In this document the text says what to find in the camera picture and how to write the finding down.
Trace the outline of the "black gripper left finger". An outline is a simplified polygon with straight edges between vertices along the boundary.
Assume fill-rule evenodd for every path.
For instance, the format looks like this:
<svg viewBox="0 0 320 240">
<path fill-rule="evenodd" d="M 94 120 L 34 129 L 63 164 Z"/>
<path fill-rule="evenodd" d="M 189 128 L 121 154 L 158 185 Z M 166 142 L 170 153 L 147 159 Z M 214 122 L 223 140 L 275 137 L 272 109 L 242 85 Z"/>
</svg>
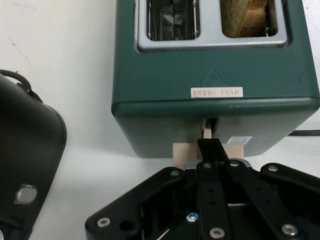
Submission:
<svg viewBox="0 0 320 240">
<path fill-rule="evenodd" d="M 219 168 L 228 157 L 221 142 L 198 141 L 195 168 L 166 167 L 85 222 L 89 240 L 232 240 Z"/>
</svg>

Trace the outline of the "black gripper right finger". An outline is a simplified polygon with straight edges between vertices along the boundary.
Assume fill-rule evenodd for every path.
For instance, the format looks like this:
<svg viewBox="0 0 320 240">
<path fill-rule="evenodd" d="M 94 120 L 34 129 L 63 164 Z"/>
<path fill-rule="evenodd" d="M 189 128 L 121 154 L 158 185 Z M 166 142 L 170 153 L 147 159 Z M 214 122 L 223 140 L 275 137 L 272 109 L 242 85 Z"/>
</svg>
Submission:
<svg viewBox="0 0 320 240">
<path fill-rule="evenodd" d="M 320 179 L 279 163 L 260 171 L 230 160 L 217 138 L 212 162 L 230 204 L 235 207 L 233 235 L 238 240 L 318 240 Z"/>
</svg>

